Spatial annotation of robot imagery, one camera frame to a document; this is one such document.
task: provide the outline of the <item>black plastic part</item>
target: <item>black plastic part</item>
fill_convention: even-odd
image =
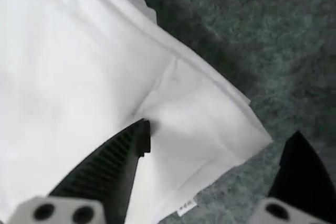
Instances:
[[[94,199],[107,224],[124,224],[139,157],[150,152],[150,122],[133,123],[74,168],[50,196]]]
[[[87,224],[93,219],[94,215],[95,213],[92,207],[80,207],[73,213],[72,221],[75,224]]]
[[[274,203],[268,204],[266,211],[278,219],[289,221],[288,211],[283,206]]]
[[[287,140],[280,166],[268,197],[336,223],[334,185],[321,159],[300,132]]]
[[[43,204],[34,211],[34,219],[37,221],[47,220],[53,215],[54,211],[55,206],[53,204]]]

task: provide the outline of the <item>clothing label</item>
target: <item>clothing label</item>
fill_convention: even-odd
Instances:
[[[191,209],[193,209],[196,206],[197,206],[197,203],[196,203],[195,199],[191,199],[177,210],[177,214],[178,214],[178,216],[182,216],[186,212],[190,211]]]

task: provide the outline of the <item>screw hole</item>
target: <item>screw hole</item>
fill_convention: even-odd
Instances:
[[[38,221],[47,220],[53,215],[54,210],[53,204],[43,204],[34,211],[34,218]]]
[[[274,203],[268,204],[266,206],[266,211],[268,211],[271,215],[279,219],[286,220],[286,221],[289,220],[288,211],[284,207],[278,204],[274,204]]]
[[[72,216],[75,224],[87,224],[93,219],[94,211],[91,207],[80,207]]]

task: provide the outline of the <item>carpet floor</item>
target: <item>carpet floor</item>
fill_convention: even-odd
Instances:
[[[246,223],[300,130],[336,182],[336,0],[146,0],[158,24],[251,99],[275,143],[163,224]]]

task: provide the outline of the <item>white fabric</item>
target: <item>white fabric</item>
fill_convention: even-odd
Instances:
[[[126,223],[158,223],[271,138],[143,0],[0,0],[0,219],[150,119]]]

